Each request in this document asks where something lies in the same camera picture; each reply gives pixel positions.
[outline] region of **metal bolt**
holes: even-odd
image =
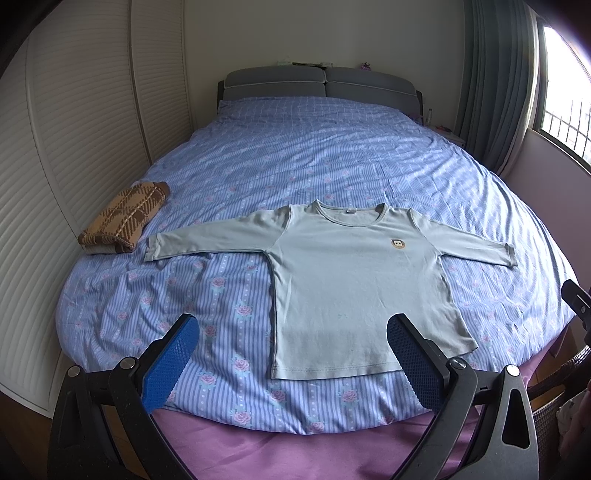
[[[517,367],[516,365],[507,365],[507,373],[512,377],[518,377],[519,367]]]
[[[68,377],[77,377],[80,373],[80,367],[78,365],[74,365],[68,369]]]
[[[126,356],[121,362],[119,362],[119,366],[123,370],[129,370],[135,366],[135,358],[132,356]]]
[[[462,358],[452,358],[449,363],[456,370],[464,370],[466,368],[466,362]]]

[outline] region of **gray headboard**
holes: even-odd
[[[386,73],[345,67],[255,67],[229,73],[217,84],[217,102],[257,96],[321,96],[397,108],[423,115],[423,96],[411,82]]]

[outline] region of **cartoon patch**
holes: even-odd
[[[398,238],[392,238],[392,246],[396,248],[404,248],[406,247],[406,244]]]

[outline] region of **bed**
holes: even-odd
[[[542,222],[500,179],[418,124],[422,101],[410,82],[353,69],[267,67],[228,75],[219,100],[216,120],[144,176],[166,181],[172,194],[137,250],[81,258],[56,312],[62,348],[89,371],[139,356],[183,312],[198,318],[199,346],[155,418],[199,478],[244,476],[245,469],[253,478],[294,470],[320,478],[327,469],[344,478],[384,478],[429,414],[400,371],[269,379],[271,296],[263,257],[144,263],[147,236],[157,232],[318,198],[335,206],[412,207],[509,242],[516,269],[451,257],[443,265],[479,345],[466,360],[495,371],[523,365],[524,377],[531,375],[571,319],[559,291],[574,273]],[[279,451],[298,453],[277,457]],[[335,462],[330,452],[348,461]]]

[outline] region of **shirt sleeve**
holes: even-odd
[[[290,219],[289,205],[246,217],[179,228],[148,237],[145,261],[203,252],[264,252],[279,240]]]
[[[473,233],[464,232],[410,210],[415,226],[441,255],[477,260],[494,265],[516,267],[515,248],[494,242]]]

